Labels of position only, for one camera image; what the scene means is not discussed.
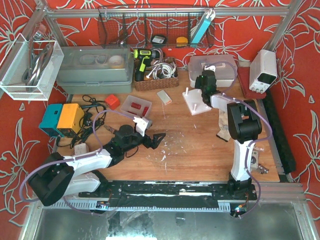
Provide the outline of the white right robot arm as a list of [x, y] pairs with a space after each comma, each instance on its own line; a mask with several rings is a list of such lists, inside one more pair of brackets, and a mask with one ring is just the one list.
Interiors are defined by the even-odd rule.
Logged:
[[253, 99], [240, 100], [217, 90], [215, 72], [203, 70], [196, 78], [195, 88], [201, 90], [202, 101], [209, 107], [225, 110], [228, 132], [234, 140], [232, 169], [227, 181], [227, 192], [240, 197], [253, 190], [251, 175], [252, 152], [262, 132], [265, 119], [259, 115]]

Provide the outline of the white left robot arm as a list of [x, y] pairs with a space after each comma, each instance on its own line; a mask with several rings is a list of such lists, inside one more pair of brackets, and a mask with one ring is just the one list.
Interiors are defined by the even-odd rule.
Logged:
[[95, 192], [104, 181], [99, 169], [117, 165], [127, 157], [128, 151], [138, 149], [140, 145], [154, 150], [166, 136], [164, 132], [148, 136], [127, 124], [119, 129], [109, 126], [106, 129], [113, 138], [102, 148], [74, 156], [54, 152], [26, 177], [23, 183], [35, 193], [35, 202], [40, 201], [48, 207], [68, 195]]

